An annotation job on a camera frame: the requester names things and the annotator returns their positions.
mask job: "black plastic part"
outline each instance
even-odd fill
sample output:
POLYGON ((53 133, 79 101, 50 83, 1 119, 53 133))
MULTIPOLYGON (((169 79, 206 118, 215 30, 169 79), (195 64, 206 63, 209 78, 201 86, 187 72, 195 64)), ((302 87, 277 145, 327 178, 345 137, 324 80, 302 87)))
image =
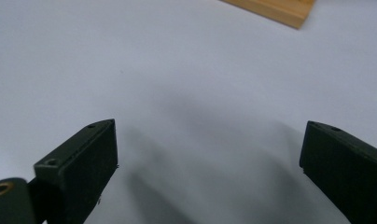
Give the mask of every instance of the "black plastic part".
POLYGON ((300 166, 353 224, 377 224, 377 148, 309 121, 300 166))
POLYGON ((47 217, 48 224, 83 223, 117 166, 115 121, 83 128, 35 164, 34 189, 39 184, 52 186, 56 191, 45 194, 61 197, 52 199, 56 204, 45 204, 52 211, 37 210, 38 217, 47 217))
POLYGON ((26 181, 0 180, 0 224, 35 224, 35 213, 26 181))

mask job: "black 3d-printed part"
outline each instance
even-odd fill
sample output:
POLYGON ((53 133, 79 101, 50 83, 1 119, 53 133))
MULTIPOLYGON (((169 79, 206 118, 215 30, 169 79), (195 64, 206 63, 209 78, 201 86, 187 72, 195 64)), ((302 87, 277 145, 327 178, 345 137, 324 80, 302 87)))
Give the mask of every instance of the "black 3d-printed part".
POLYGON ((46 215, 48 224, 83 223, 117 166, 113 119, 88 125, 37 162, 36 179, 31 182, 33 189, 50 189, 41 186, 52 186, 59 192, 55 191, 51 197, 62 197, 57 201, 61 204, 46 215))
POLYGON ((377 224, 377 148, 309 121, 300 166, 353 224, 377 224))
POLYGON ((26 181, 0 180, 0 224, 35 224, 35 213, 26 181))

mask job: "screw hole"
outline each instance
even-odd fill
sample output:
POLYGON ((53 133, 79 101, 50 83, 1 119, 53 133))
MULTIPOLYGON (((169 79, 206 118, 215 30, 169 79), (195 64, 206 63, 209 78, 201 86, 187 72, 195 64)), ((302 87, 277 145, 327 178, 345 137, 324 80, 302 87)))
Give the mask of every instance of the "screw hole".
POLYGON ((340 132, 341 131, 341 129, 335 128, 335 127, 332 127, 331 130, 333 130, 334 132, 340 132))
POLYGON ((6 182, 6 183, 0 183, 0 195, 5 194, 13 187, 13 183, 6 182))
POLYGON ((50 165, 50 166, 56 166, 56 165, 58 165, 58 160, 51 159, 51 160, 46 161, 45 164, 50 165))

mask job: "wooden block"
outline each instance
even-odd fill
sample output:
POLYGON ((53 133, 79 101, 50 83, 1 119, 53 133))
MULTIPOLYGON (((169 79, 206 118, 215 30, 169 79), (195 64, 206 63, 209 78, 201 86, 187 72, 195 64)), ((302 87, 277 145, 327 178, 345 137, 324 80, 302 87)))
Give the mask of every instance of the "wooden block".
POLYGON ((300 29, 307 19, 314 0, 221 0, 258 13, 274 21, 300 29))

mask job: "white surface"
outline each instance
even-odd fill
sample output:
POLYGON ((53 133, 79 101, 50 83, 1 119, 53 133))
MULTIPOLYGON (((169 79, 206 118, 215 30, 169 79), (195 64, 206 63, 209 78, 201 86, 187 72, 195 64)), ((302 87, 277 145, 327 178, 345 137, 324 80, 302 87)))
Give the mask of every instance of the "white surface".
POLYGON ((377 0, 299 31, 216 0, 0 1, 0 179, 110 118, 86 223, 349 223, 298 160, 309 119, 377 147, 377 0))

